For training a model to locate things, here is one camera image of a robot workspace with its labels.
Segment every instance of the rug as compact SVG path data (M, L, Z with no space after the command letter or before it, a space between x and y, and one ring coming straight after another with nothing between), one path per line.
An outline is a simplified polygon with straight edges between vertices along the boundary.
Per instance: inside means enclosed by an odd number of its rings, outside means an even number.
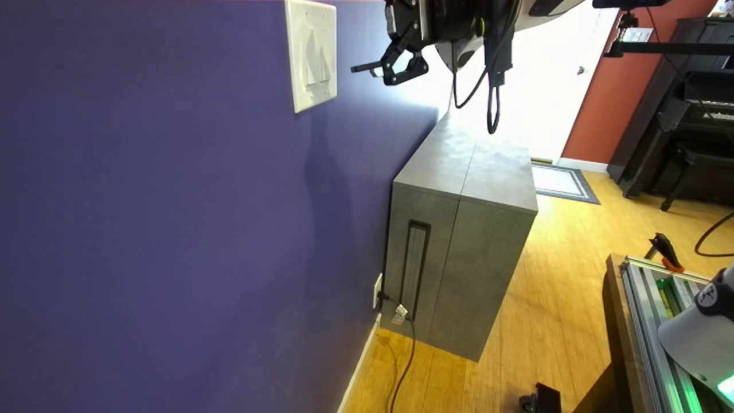
M533 164L533 182L539 195L598 203L593 186L581 175L581 169Z

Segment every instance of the white door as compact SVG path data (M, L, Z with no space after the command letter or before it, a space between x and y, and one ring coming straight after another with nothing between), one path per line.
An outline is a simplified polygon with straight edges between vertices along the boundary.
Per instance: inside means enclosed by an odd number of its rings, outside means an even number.
M527 147L533 157L557 162L615 17L615 9L593 9L593 0L586 0L550 23L517 32L495 137ZM481 66L474 56L459 71L459 98L470 92ZM486 85L462 109L462 120L485 129L485 112Z

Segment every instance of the gray cabinet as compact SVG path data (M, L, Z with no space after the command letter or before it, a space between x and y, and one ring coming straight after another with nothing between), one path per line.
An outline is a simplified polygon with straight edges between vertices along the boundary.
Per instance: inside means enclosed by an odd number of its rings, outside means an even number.
M411 335L404 302L420 342L480 361L534 216L527 151L446 117L392 183L384 325Z

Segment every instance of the wooden floor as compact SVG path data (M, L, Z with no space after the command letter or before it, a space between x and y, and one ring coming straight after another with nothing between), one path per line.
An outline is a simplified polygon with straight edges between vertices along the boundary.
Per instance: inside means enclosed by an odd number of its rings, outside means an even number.
M692 253L699 233L729 214L726 206L659 196L622 196L606 175L586 175L602 203L539 196L539 216L493 323L480 362L417 343L414 367L394 403L396 413L519 411L519 397L545 383L573 411L611 362L602 304L606 257L645 257L662 232L689 271L713 274L729 258ZM734 249L734 225L707 240ZM346 413L388 411L390 389L404 369L411 340L378 328L364 349Z

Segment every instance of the baseboard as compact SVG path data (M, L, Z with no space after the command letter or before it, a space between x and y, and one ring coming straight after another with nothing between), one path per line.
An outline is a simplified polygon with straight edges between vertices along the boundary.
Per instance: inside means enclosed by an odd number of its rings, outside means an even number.
M609 175L609 171L606 171L609 162L593 162L593 160L581 160L581 157L559 157L557 164L559 164L559 168L583 169L583 171Z
M346 403L346 400L351 397L351 388L354 388L355 377L360 377L360 371L362 371L362 365L364 365L368 350L371 349L371 340L375 340L375 332L376 332L378 323L380 323L380 313L376 313L376 318L375 318L375 325L371 325L371 330L369 330L369 335L368 335L368 342L364 342L364 346L362 346L359 367L354 369L354 374L351 374L351 378L349 378L349 386L346 386L346 391L342 394L342 401L339 401L338 413L344 413L344 403Z

